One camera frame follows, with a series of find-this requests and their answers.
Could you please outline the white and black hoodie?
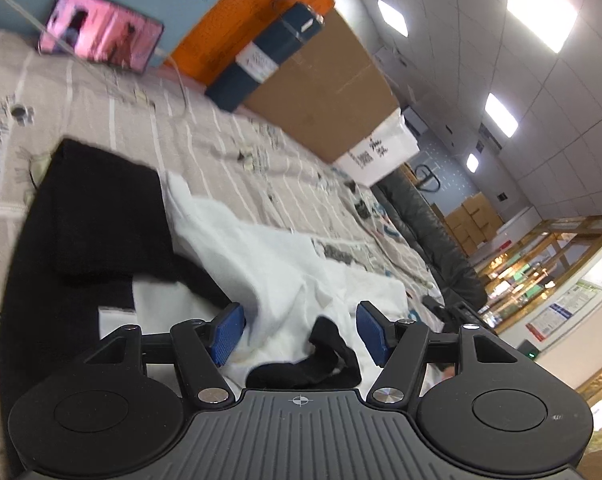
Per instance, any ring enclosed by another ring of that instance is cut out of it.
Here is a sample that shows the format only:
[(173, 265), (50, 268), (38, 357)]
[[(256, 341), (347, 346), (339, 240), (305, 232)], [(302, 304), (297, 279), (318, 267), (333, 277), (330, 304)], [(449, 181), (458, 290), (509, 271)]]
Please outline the white and black hoodie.
[[(0, 414), (16, 479), (372, 479), (398, 461), (407, 419), (362, 398), (378, 367), (356, 328), (369, 301), (407, 313), (395, 278), (322, 256), (311, 237), (239, 220), (177, 174), (72, 139), (51, 157), (7, 273)], [(220, 374), (236, 400), (197, 412), (174, 448), (114, 478), (23, 468), (14, 404), (124, 325), (162, 334), (240, 304), (246, 325)]]

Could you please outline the black leather sofa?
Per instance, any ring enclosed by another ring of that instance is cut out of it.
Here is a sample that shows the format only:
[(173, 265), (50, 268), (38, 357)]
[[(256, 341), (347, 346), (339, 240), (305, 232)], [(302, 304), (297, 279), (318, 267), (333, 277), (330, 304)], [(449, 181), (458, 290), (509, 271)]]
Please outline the black leather sofa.
[[(374, 184), (371, 192), (408, 245), (427, 263), (443, 297), (438, 303), (446, 311), (462, 302), (474, 312), (481, 310), (487, 303), (487, 294), (478, 274), (404, 174), (400, 170), (391, 172)], [(447, 311), (444, 332), (452, 332), (458, 326)]]

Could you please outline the stacked brown cardboard boxes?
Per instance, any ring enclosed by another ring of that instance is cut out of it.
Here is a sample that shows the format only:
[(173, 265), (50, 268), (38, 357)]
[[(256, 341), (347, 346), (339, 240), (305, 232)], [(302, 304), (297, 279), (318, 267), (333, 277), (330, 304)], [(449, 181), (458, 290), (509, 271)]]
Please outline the stacked brown cardboard boxes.
[(470, 196), (446, 216), (437, 204), (432, 204), (431, 209), (468, 257), (482, 244), (494, 240), (504, 225), (496, 209), (482, 193)]

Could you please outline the patterned grey bed sheet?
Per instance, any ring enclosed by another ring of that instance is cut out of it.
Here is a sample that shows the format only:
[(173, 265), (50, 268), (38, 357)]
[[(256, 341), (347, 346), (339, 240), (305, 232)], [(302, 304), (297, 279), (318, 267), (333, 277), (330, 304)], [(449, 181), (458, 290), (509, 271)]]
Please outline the patterned grey bed sheet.
[[(70, 58), (37, 54), (0, 30), (0, 303), (36, 183), (64, 136), (180, 174), (191, 193), (218, 200), (241, 220), (306, 233), (324, 254), (401, 281), (408, 312), (432, 328), (421, 304), (438, 285), (368, 190), (356, 196), (337, 171), (279, 128), (221, 112), (171, 76), (88, 73)], [(356, 218), (356, 200), (371, 219)], [(0, 474), (5, 445), (0, 423)]]

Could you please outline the white paper shopping bag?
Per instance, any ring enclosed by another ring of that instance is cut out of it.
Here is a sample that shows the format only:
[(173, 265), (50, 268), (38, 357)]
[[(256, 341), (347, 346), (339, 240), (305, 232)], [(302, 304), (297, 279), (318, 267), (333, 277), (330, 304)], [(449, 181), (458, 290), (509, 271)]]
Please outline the white paper shopping bag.
[(355, 183), (370, 188), (418, 153), (417, 139), (397, 108), (369, 136), (339, 157), (333, 166)]

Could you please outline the large brown cardboard box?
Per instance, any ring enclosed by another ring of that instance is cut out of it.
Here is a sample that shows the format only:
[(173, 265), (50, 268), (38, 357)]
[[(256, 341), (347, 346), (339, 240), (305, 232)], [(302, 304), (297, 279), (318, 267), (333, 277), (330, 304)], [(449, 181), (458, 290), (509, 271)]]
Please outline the large brown cardboard box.
[(337, 10), (243, 102), (330, 164), (398, 109), (386, 78)]

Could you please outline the dark blue rolled mat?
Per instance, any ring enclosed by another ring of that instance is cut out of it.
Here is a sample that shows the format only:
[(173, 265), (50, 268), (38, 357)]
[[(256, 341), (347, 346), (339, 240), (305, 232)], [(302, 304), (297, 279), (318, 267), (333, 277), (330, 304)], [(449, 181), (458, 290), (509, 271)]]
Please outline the dark blue rolled mat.
[(221, 110), (233, 112), (323, 28), (322, 14), (296, 2), (241, 50), (204, 94)]

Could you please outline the smartphone with pink screen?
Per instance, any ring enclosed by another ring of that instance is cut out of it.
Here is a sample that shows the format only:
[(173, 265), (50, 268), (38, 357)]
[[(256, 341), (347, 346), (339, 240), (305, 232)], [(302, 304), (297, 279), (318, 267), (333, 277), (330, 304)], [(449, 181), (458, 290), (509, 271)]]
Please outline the smartphone with pink screen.
[(111, 0), (56, 0), (37, 49), (62, 55), (65, 42), (84, 61), (141, 74), (163, 32), (162, 22)]

